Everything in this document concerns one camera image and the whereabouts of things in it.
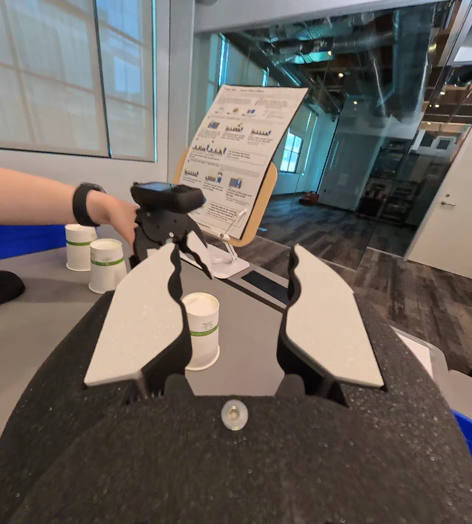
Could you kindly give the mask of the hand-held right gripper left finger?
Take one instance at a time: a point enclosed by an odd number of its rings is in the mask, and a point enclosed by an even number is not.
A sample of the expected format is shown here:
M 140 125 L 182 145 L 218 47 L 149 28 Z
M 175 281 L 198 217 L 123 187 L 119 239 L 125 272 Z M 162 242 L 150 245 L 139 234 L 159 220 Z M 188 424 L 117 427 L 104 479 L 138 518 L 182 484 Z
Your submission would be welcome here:
M 148 397 L 184 375 L 192 357 L 187 314 L 181 302 L 179 247 L 166 244 L 132 269 L 117 286 L 84 384 L 134 381 Z

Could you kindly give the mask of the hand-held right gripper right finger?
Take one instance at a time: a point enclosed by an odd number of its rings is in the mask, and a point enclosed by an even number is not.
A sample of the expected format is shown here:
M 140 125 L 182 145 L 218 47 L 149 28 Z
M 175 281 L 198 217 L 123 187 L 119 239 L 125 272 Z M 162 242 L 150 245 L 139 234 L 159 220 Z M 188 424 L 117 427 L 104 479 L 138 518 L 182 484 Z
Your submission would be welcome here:
M 307 396 L 341 399 L 340 386 L 374 390 L 384 379 L 355 293 L 337 272 L 301 245 L 291 248 L 287 305 L 277 360 Z

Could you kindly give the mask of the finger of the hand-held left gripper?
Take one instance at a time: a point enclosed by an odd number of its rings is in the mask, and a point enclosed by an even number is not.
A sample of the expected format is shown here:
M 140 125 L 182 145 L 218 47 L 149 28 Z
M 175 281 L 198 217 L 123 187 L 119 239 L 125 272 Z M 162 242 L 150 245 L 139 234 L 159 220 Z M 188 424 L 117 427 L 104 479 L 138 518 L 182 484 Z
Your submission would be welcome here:
M 203 273 L 209 279 L 214 279 L 208 247 L 195 231 L 187 232 L 178 245 L 180 252 L 191 256 Z

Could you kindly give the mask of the white paper cup green band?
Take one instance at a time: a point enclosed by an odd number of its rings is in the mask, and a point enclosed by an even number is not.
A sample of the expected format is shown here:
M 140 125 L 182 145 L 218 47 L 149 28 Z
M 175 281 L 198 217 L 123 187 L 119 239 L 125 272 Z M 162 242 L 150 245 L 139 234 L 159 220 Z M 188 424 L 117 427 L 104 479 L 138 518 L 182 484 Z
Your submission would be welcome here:
M 96 294 L 114 291 L 127 274 L 119 240 L 96 239 L 90 243 L 90 291 Z
M 182 298 L 187 312 L 192 357 L 187 371 L 202 371 L 219 358 L 219 301 L 208 293 L 195 292 Z
M 66 236 L 66 267 L 73 272 L 90 271 L 90 244 L 97 239 L 95 227 L 79 224 L 67 224 L 64 227 Z

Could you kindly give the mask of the person's left forearm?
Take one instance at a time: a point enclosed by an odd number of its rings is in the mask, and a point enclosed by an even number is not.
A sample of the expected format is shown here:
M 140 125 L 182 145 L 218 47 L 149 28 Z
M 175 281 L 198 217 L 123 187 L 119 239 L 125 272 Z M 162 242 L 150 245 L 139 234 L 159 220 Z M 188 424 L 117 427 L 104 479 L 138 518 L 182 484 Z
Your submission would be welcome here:
M 0 225 L 75 224 L 75 187 L 0 167 Z

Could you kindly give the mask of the person's left hand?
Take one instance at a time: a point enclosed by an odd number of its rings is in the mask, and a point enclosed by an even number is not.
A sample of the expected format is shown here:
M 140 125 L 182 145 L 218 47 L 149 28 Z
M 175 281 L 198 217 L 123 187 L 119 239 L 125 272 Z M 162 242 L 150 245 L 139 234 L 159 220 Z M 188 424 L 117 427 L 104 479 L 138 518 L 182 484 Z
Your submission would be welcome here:
M 96 192 L 88 196 L 88 214 L 99 225 L 110 225 L 133 248 L 135 240 L 136 204 L 120 200 L 114 196 Z

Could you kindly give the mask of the black wristband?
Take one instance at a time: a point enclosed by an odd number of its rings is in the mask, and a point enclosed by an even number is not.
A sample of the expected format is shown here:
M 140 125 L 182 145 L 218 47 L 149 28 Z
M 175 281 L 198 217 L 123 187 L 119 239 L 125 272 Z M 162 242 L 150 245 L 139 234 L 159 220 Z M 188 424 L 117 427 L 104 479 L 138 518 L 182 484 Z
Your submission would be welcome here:
M 91 219 L 87 209 L 88 194 L 91 191 L 105 193 L 104 189 L 98 184 L 82 182 L 73 193 L 72 211 L 76 224 L 84 227 L 99 227 L 100 225 Z

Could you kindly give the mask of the laminated paper sheet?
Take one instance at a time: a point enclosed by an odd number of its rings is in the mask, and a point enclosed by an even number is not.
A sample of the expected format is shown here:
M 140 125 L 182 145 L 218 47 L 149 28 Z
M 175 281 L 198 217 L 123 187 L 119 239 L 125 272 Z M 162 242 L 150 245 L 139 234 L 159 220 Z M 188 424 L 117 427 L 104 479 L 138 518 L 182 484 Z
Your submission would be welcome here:
M 439 348 L 394 326 L 392 329 L 433 380 L 448 372 L 445 355 Z

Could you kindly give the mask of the white door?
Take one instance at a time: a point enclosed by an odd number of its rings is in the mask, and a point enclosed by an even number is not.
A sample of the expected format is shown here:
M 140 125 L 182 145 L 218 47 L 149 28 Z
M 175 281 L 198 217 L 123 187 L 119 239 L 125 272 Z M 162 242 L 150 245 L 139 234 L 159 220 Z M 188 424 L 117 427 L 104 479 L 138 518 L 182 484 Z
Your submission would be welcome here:
M 404 258 L 472 279 L 472 127 Z

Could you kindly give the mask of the white framed glass window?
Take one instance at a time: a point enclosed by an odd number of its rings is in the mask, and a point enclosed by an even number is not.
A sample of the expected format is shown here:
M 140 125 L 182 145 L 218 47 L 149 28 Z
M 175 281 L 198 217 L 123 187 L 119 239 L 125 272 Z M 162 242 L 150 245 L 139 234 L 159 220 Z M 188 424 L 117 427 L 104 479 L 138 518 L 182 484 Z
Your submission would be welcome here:
M 0 1 L 0 149 L 155 162 L 155 1 Z

